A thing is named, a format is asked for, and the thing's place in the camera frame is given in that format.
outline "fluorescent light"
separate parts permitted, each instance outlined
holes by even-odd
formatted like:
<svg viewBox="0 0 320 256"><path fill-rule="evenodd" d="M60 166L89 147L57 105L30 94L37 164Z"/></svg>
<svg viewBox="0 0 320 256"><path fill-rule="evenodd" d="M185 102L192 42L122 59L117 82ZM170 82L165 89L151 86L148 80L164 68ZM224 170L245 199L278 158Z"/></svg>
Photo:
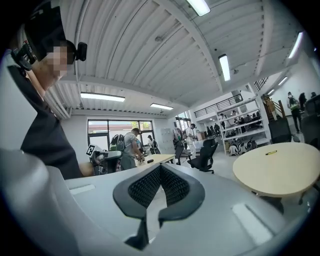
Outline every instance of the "fluorescent light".
<svg viewBox="0 0 320 256"><path fill-rule="evenodd" d="M173 109L174 109L174 108L171 107L171 106L159 105L159 104L156 104L156 103L152 103L152 104L150 105L150 107L159 108L159 109L164 109L164 110L173 110Z"/></svg>
<svg viewBox="0 0 320 256"><path fill-rule="evenodd" d="M278 86L282 85L287 79L288 79L288 77L286 76L284 79L281 80L281 82L278 84Z"/></svg>
<svg viewBox="0 0 320 256"><path fill-rule="evenodd" d="M81 98L85 99L95 99L95 100L106 100L106 101L115 101L115 102L124 102L125 97L113 96L108 94L93 93L93 92L81 92Z"/></svg>
<svg viewBox="0 0 320 256"><path fill-rule="evenodd" d="M199 16L203 16L207 13L210 13L211 11L205 0L187 0L187 1Z"/></svg>
<svg viewBox="0 0 320 256"><path fill-rule="evenodd" d="M294 46L293 46L293 48L292 48L292 51L291 51L291 53L290 53L290 55L289 55L289 57L288 57L289 59L293 58L294 55L296 54L296 51L298 50L298 47L299 47L299 45L300 45L300 43L301 43L303 34L304 34L303 32L300 32L300 33L298 34L298 37L297 37L297 39L296 39L296 41L295 41L295 43L294 43Z"/></svg>
<svg viewBox="0 0 320 256"><path fill-rule="evenodd" d="M223 76L224 76L224 81L229 81L230 80L230 70L229 70L229 62L228 62L228 57L227 55L223 54L219 58Z"/></svg>

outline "black shirt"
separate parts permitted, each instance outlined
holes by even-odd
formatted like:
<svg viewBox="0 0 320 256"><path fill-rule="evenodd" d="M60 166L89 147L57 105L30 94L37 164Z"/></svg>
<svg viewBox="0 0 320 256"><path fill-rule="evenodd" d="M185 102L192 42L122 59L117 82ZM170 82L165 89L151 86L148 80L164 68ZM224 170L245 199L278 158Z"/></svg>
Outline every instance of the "black shirt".
<svg viewBox="0 0 320 256"><path fill-rule="evenodd" d="M40 158L46 166L57 167L65 180L83 177L76 153L68 142L60 121L26 78L25 71L17 66L9 66L8 70L24 97L37 112L21 150Z"/></svg>

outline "beige tabletop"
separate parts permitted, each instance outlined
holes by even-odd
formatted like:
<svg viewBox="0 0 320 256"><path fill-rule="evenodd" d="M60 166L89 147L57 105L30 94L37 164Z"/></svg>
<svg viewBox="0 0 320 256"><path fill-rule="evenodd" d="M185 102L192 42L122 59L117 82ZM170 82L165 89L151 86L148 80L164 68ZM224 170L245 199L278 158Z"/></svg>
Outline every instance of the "beige tabletop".
<svg viewBox="0 0 320 256"><path fill-rule="evenodd" d="M233 163L233 173L261 196L300 194L319 177L320 152L305 143L266 145L241 155Z"/></svg>
<svg viewBox="0 0 320 256"><path fill-rule="evenodd" d="M174 154L151 154L146 156L143 162L138 162L138 160L135 160L136 167L140 167L141 169L145 170L149 168L150 166L158 163L165 163L170 160L174 160L176 155Z"/></svg>

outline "white shelving unit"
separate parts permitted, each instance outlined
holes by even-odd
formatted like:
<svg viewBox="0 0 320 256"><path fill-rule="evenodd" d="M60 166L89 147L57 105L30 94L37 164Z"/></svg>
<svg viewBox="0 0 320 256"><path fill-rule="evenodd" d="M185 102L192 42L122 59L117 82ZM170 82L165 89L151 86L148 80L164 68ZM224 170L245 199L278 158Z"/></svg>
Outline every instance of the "white shelving unit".
<svg viewBox="0 0 320 256"><path fill-rule="evenodd" d="M257 111L260 112L260 116L261 116L261 111L260 111L260 108L259 108L259 106L257 104L256 98L257 98L257 96L255 96L253 98L250 98L250 99L247 99L247 100L244 100L244 101L239 102L237 104L231 105L231 106L229 106L229 107L227 107L225 109L222 109L222 110L219 110L219 111L216 112L216 118L219 121L218 123L219 123L219 126L220 126L220 131L221 131L221 136L222 136L222 141L223 141L223 148L224 148L224 152L225 153L227 153L227 151L229 151L229 150L226 150L225 142L226 141L231 141L231 140L234 140L234 139L237 139L237 138L243 138L243 137L246 137L246 136L253 136L253 135L257 135L257 134L262 134L263 133L264 137L257 139L255 142L257 143L257 145L269 142L269 140L268 140L268 138L266 137L266 134L265 134L265 131L268 128L265 127L262 117L259 120L255 120L255 121L252 121L252 122L249 122L249 123L244 123L244 124L232 125L230 127L226 127L225 129L223 129L223 127L221 125L221 122L226 123L229 120L233 120L234 118L237 118L237 117L241 117L241 116L246 117L247 114L253 113L253 112L255 113ZM246 104L251 103L251 102L255 102L256 108L251 109L251 110L247 110L244 113L239 113L237 115L230 116L230 117L228 117L226 119L219 119L220 114L224 114L227 111L236 109L238 107L241 107L241 106L246 105ZM246 131L246 132L242 132L241 131L241 127L249 126L249 125L252 125L252 124L257 123L257 122L261 122L262 128L258 128L258 129L250 130L250 131ZM232 137L225 137L224 132L227 132L227 131L230 131L230 130L235 130L237 128L239 128L238 129L238 131L240 132L239 134L237 134L235 136L232 136Z"/></svg>

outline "white ceiling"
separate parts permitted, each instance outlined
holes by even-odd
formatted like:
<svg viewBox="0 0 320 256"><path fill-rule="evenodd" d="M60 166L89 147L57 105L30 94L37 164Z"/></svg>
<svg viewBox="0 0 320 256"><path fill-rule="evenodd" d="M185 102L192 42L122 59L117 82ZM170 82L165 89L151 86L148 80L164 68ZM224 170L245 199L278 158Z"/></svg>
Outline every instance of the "white ceiling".
<svg viewBox="0 0 320 256"><path fill-rule="evenodd" d="M199 17L185 0L61 0L66 38L88 49L77 72L53 87L55 95L49 92L52 110L63 112L62 105L159 114L150 108L155 102L183 111L221 95L230 84L287 65L300 27L282 6L267 0L206 1L211 12ZM230 82L219 76L222 54L229 59ZM126 100L84 101L81 91Z"/></svg>

